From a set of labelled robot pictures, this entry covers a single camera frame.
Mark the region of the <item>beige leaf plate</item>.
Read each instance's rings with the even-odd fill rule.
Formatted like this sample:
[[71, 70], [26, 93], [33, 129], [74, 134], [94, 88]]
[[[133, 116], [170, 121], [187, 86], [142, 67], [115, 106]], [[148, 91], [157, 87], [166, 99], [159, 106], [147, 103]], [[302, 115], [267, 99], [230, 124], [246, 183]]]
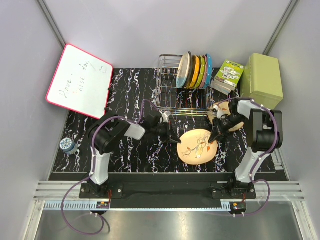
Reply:
[[228, 102], [218, 102], [212, 105], [209, 108], [209, 111], [207, 113], [208, 119], [212, 125], [214, 125], [213, 121], [214, 119], [222, 119], [223, 117], [230, 116], [231, 112], [229, 109], [229, 103]]

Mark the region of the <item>beige bird plate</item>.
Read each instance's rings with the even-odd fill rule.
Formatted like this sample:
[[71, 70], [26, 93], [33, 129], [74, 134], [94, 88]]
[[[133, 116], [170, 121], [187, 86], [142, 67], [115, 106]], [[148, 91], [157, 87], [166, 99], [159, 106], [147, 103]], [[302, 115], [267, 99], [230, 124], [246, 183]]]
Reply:
[[218, 143], [209, 143], [211, 133], [205, 129], [194, 129], [180, 137], [177, 144], [178, 157], [188, 165], [202, 165], [213, 160], [218, 152]]

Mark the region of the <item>cream and blue plate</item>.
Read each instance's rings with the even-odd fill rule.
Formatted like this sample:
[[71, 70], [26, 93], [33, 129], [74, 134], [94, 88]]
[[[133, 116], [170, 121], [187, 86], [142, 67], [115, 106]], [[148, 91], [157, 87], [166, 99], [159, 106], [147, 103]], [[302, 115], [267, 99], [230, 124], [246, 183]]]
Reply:
[[176, 87], [177, 88], [183, 88], [190, 72], [191, 68], [191, 60], [192, 60], [192, 54], [190, 51], [183, 54], [181, 57], [178, 71], [176, 75]]

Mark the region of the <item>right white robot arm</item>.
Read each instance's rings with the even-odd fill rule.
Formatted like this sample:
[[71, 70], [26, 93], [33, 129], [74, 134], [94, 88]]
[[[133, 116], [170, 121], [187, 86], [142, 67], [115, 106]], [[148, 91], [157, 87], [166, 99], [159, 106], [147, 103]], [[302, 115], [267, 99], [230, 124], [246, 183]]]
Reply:
[[232, 198], [240, 198], [253, 190], [258, 169], [283, 144], [282, 112], [270, 110], [252, 98], [240, 97], [215, 104], [211, 112], [213, 127], [208, 140], [210, 144], [230, 136], [230, 129], [244, 123], [247, 151], [221, 190]]

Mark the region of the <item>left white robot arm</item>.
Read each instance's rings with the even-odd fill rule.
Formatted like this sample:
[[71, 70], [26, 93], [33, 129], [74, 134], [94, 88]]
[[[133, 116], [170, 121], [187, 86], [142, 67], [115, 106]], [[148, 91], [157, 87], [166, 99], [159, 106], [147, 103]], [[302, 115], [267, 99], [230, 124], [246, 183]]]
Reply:
[[110, 158], [123, 138], [140, 141], [145, 136], [154, 135], [163, 143], [182, 142], [172, 127], [170, 115], [169, 111], [153, 110], [135, 123], [109, 111], [91, 126], [87, 134], [91, 150], [91, 169], [87, 183], [95, 197], [103, 198], [108, 193]]

